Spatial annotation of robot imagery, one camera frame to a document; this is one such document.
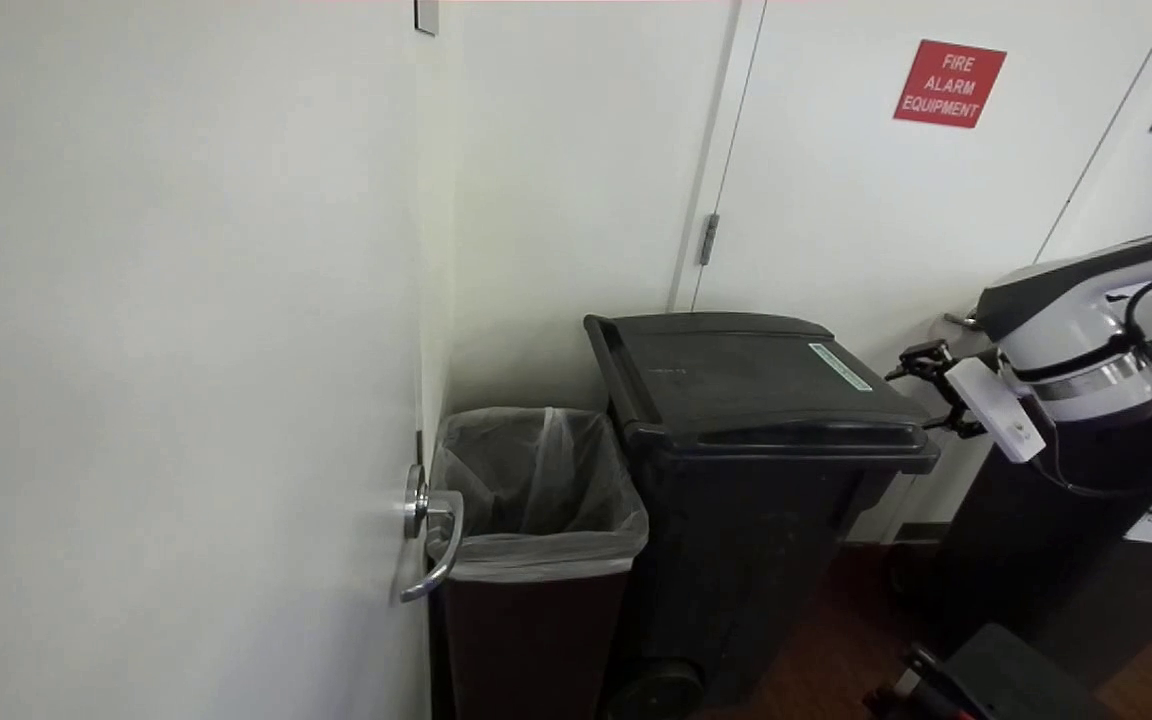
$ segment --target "door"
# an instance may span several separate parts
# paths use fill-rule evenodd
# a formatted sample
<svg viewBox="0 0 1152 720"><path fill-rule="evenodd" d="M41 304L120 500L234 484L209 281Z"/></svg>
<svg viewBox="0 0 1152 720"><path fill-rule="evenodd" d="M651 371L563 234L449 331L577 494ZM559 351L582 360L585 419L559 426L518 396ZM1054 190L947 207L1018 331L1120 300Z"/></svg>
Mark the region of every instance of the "door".
<svg viewBox="0 0 1152 720"><path fill-rule="evenodd" d="M1152 0L748 0L738 29L758 61L682 304L809 317L891 368L1041 254L1152 53ZM919 38L1007 53L975 128L891 118Z"/></svg>
<svg viewBox="0 0 1152 720"><path fill-rule="evenodd" d="M399 0L0 0L0 720L423 715Z"/></svg>

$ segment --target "trash bag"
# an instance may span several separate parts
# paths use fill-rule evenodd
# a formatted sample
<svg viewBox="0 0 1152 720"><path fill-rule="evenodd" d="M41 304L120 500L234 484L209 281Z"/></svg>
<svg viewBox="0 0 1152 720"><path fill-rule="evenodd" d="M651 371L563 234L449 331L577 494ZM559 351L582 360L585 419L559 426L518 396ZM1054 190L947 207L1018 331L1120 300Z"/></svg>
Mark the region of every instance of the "trash bag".
<svg viewBox="0 0 1152 720"><path fill-rule="evenodd" d="M432 486L463 494L451 578L540 583L629 570L648 512L606 415L479 407L445 419Z"/></svg>

